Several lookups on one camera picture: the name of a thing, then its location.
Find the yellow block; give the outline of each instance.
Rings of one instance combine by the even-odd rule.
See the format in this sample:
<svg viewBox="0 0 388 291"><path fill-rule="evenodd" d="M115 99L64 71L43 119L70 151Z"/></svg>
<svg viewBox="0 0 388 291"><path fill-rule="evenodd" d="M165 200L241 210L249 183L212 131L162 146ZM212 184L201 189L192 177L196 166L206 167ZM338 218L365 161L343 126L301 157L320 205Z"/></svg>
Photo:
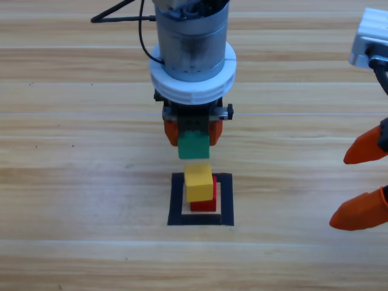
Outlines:
<svg viewBox="0 0 388 291"><path fill-rule="evenodd" d="M213 176L210 164L187 165L184 167L184 184L187 202L213 199Z"/></svg>

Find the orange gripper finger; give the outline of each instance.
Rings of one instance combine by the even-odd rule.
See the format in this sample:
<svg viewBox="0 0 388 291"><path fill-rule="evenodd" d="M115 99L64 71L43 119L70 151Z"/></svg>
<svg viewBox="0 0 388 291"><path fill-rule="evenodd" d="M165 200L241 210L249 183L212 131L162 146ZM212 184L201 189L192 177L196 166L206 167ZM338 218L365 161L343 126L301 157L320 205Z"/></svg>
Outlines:
<svg viewBox="0 0 388 291"><path fill-rule="evenodd" d="M215 146L217 144L221 134L222 134L222 121L210 122L209 135L210 135L211 146Z"/></svg>
<svg viewBox="0 0 388 291"><path fill-rule="evenodd" d="M178 146L178 123L172 121L164 121L164 132L167 135L172 146Z"/></svg>
<svg viewBox="0 0 388 291"><path fill-rule="evenodd" d="M378 140L381 136L381 127L376 126L357 137L352 146L345 154L345 164L359 164L362 162L377 161L388 155L378 146Z"/></svg>
<svg viewBox="0 0 388 291"><path fill-rule="evenodd" d="M329 224L335 229L363 230L388 222L388 203L383 188L363 193L343 203Z"/></svg>

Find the black square outline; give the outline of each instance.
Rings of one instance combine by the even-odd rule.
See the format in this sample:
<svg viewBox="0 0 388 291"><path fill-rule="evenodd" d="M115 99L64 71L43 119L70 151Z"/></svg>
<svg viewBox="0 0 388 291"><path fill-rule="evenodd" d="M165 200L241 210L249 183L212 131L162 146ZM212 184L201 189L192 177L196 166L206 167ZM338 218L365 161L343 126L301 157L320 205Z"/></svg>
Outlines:
<svg viewBox="0 0 388 291"><path fill-rule="evenodd" d="M184 173L171 178L169 226L234 226L232 174L213 174L221 183L221 214L182 214Z"/></svg>

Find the metal cylinder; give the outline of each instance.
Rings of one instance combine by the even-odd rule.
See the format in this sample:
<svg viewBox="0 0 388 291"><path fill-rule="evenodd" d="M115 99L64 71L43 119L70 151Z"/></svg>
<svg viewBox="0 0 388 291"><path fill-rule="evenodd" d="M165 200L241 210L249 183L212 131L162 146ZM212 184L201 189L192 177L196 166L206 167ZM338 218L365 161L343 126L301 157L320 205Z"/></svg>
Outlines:
<svg viewBox="0 0 388 291"><path fill-rule="evenodd" d="M196 18L196 11L186 11L188 18L179 19L158 7L155 13L161 58L167 74L185 82L201 82L222 70L229 3L205 18Z"/></svg>

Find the wire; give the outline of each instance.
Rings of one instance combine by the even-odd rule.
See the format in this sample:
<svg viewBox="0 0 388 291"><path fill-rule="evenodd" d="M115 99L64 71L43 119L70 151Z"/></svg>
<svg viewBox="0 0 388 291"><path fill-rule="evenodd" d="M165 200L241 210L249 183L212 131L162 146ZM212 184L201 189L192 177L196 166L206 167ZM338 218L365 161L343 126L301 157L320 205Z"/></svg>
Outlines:
<svg viewBox="0 0 388 291"><path fill-rule="evenodd" d="M382 64L378 64L373 68L373 71L375 72L377 81L380 83L380 86L388 95L388 76L387 76L386 66Z"/></svg>
<svg viewBox="0 0 388 291"><path fill-rule="evenodd" d="M155 61L155 62L158 62L159 64L164 65L164 61L162 61L162 60L160 60L160 59L154 58L154 57L147 51L147 49L146 49L146 47L145 47L145 45L144 45L143 36L142 36L142 33L141 33L141 21L142 21L142 16L143 16L143 9L144 9L144 0L141 0L140 12L139 12L139 39L140 39L141 47L142 47L142 49L144 50L144 53L146 53L146 55L147 55L152 61Z"/></svg>
<svg viewBox="0 0 388 291"><path fill-rule="evenodd" d="M105 23L105 22L121 22L121 21L139 21L140 17L139 16L134 16L134 17L115 17L115 18L104 18L104 19L99 19L98 21L92 23ZM150 16L142 16L141 17L142 21L156 21L156 16L155 15L150 15Z"/></svg>
<svg viewBox="0 0 388 291"><path fill-rule="evenodd" d="M131 4L135 0L123 0L119 4L116 4L112 8L109 8L108 10L100 13L99 15L93 17L90 21L92 23L105 23L105 22L121 22L121 21L139 21L139 39L140 39L140 44L142 49L144 50L144 53L152 59L155 62L158 62L162 65L164 65L164 61L161 61L159 59L154 58L145 48L144 41L143 41L143 36L142 36L142 31L141 31L141 22L142 21L156 21L156 16L155 15L150 15L150 16L143 16L143 9L144 9L144 0L141 1L140 5L140 12L139 16L134 16L134 17L114 17L114 18L106 18L106 16L111 15L112 13L122 9L124 6Z"/></svg>

